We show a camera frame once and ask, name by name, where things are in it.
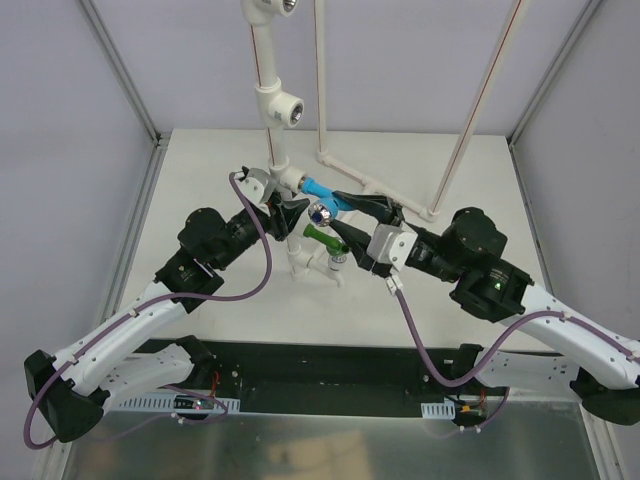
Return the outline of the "blue plastic faucet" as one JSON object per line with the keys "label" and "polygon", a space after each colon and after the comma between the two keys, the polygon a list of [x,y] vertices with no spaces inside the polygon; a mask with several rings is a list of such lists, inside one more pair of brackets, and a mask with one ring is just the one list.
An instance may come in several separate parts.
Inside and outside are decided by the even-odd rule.
{"label": "blue plastic faucet", "polygon": [[308,208],[309,219],[314,225],[326,227],[337,218],[340,207],[333,196],[333,191],[328,187],[319,184],[311,177],[306,177],[302,181],[301,192],[316,198]]}

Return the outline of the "white pipe assembly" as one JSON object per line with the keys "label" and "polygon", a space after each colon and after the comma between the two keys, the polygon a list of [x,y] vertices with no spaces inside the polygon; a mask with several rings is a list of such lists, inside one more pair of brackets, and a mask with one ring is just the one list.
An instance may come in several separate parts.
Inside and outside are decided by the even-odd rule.
{"label": "white pipe assembly", "polygon": [[[254,89],[258,113],[266,133],[269,173],[275,178],[276,185],[283,191],[299,194],[302,192],[302,185],[307,179],[307,175],[290,164],[284,140],[284,130],[294,128],[299,124],[305,112],[305,104],[301,98],[286,92],[282,86],[281,78],[277,73],[272,23],[276,17],[290,17],[298,10],[300,3],[298,1],[242,1],[240,5],[243,18],[249,26],[256,74]],[[527,1],[514,1],[511,4],[434,197],[429,203],[422,205],[377,180],[351,169],[350,166],[340,162],[330,153],[327,140],[326,110],[326,3],[315,1],[313,3],[313,19],[317,161],[359,182],[367,192],[388,194],[420,218],[428,222],[435,221],[490,98],[502,61],[507,56],[509,46],[528,7]]]}

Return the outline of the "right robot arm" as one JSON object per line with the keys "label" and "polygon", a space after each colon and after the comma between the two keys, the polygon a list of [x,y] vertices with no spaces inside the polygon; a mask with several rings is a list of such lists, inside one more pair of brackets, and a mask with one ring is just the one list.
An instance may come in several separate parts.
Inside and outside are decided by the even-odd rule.
{"label": "right robot arm", "polygon": [[[477,207],[455,212],[440,234],[406,221],[384,195],[337,191],[340,204],[376,219],[374,233],[341,222],[331,228],[358,266],[385,280],[403,312],[431,379],[461,394],[489,388],[557,392],[592,415],[633,426],[639,422],[639,343],[566,306],[531,276],[504,260],[507,238]],[[504,326],[494,344],[440,372],[420,338],[398,277],[413,268],[453,284],[450,298],[467,314]]]}

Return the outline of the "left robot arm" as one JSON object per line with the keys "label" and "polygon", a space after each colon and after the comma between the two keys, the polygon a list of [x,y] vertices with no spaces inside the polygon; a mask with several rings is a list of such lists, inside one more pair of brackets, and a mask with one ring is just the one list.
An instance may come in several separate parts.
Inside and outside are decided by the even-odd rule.
{"label": "left robot arm", "polygon": [[[286,240],[309,206],[306,198],[285,200],[277,191],[239,194],[243,208],[229,220],[209,207],[193,211],[178,234],[179,248],[127,307],[72,345],[50,355],[37,350],[24,361],[32,403],[23,441],[41,450],[52,441],[76,440],[91,431],[112,407],[166,385],[204,387],[212,355],[187,336],[156,354],[131,361],[129,355],[155,333],[187,317],[204,302],[240,302],[260,293],[273,270],[269,242]],[[221,271],[256,243],[263,246],[266,269],[251,290],[222,297]],[[40,414],[52,440],[35,442],[31,427]]]}

